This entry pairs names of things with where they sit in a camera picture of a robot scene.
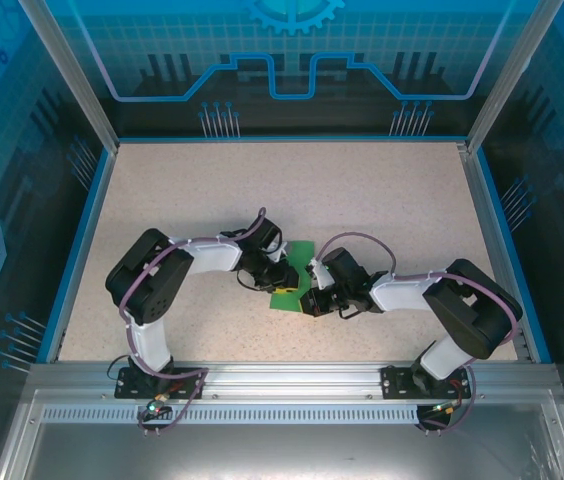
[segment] green block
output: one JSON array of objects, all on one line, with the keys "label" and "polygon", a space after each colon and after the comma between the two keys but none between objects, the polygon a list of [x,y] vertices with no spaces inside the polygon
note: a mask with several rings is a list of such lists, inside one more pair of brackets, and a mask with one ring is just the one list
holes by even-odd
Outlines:
[{"label": "green block", "polygon": [[313,242],[297,241],[289,242],[291,251],[287,257],[289,264],[294,267],[300,275],[300,283],[295,292],[274,293],[271,295],[270,308],[284,310],[287,312],[302,312],[300,297],[311,288],[311,276],[306,272],[306,267],[315,254]]}]

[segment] enclosure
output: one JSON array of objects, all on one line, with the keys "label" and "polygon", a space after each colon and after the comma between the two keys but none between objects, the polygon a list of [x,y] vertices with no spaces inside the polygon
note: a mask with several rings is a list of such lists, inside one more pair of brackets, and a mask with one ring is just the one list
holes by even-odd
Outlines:
[{"label": "enclosure", "polygon": [[[215,272],[165,316],[202,394],[144,438],[107,275],[149,228],[262,206],[314,253],[361,231],[399,274],[467,258],[516,298],[461,428],[384,398],[433,312],[313,318]],[[0,2],[0,479],[147,474],[564,478],[564,0]]]}]

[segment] green foam pad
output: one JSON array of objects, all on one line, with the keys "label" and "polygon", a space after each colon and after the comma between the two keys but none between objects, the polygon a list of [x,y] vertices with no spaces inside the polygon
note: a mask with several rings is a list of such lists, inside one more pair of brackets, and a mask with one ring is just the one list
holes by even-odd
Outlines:
[{"label": "green foam pad", "polygon": [[313,242],[297,241],[289,242],[290,252],[286,257],[289,264],[298,271],[300,283],[298,289],[289,293],[274,293],[271,295],[270,308],[284,310],[287,312],[302,312],[300,297],[311,288],[311,276],[304,269],[315,254]]}]

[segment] speckled beige table surface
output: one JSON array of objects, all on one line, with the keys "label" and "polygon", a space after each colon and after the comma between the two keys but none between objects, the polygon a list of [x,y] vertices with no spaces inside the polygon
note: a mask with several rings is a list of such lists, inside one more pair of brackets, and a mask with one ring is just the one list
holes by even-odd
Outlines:
[{"label": "speckled beige table surface", "polygon": [[[60,353],[110,360],[128,350],[123,322],[104,288],[142,232],[215,235],[247,227],[260,206],[287,240],[319,249],[347,230],[375,235],[397,272],[447,267],[464,257],[491,274],[453,143],[123,144]],[[342,240],[367,271],[389,258],[364,239]],[[431,312],[402,310],[341,320],[268,308],[233,273],[187,277],[165,316],[176,360],[413,360],[444,330]],[[492,359],[516,358],[511,344]]]}]

